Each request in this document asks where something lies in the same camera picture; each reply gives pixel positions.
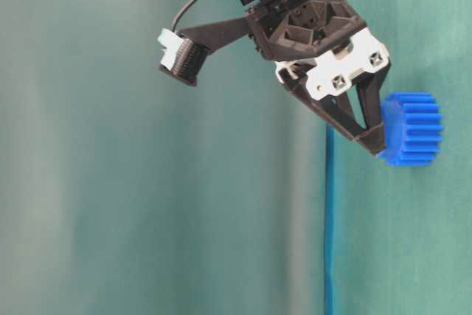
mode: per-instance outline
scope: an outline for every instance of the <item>robotic arm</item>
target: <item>robotic arm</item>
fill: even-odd
[[[277,79],[293,96],[371,154],[385,150],[379,91],[390,69],[389,52],[346,0],[258,0],[242,18],[163,30],[160,69],[196,86],[207,57],[245,35],[275,62]],[[347,96],[353,86],[363,124]]]

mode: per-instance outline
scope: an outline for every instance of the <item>teal fabric backdrop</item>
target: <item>teal fabric backdrop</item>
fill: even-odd
[[[472,312],[472,0],[348,0],[385,42],[382,90],[430,91],[444,142],[427,168],[391,168],[335,135],[336,315]]]
[[[159,73],[186,1],[0,0],[0,314],[323,312],[325,124],[248,39]]]

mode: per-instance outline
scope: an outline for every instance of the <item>blue stripe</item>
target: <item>blue stripe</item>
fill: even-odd
[[[326,130],[326,216],[324,217],[324,312],[334,314],[333,304],[333,233],[334,233],[334,132]]]

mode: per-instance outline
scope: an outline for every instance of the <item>blue gear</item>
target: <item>blue gear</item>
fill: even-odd
[[[427,92],[394,92],[382,102],[386,150],[378,154],[388,165],[425,166],[440,151],[441,114]]]

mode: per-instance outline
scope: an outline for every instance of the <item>plastic gear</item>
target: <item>plastic gear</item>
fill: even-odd
[[[382,102],[388,165],[426,166],[440,152],[442,115],[427,92],[394,92]]]

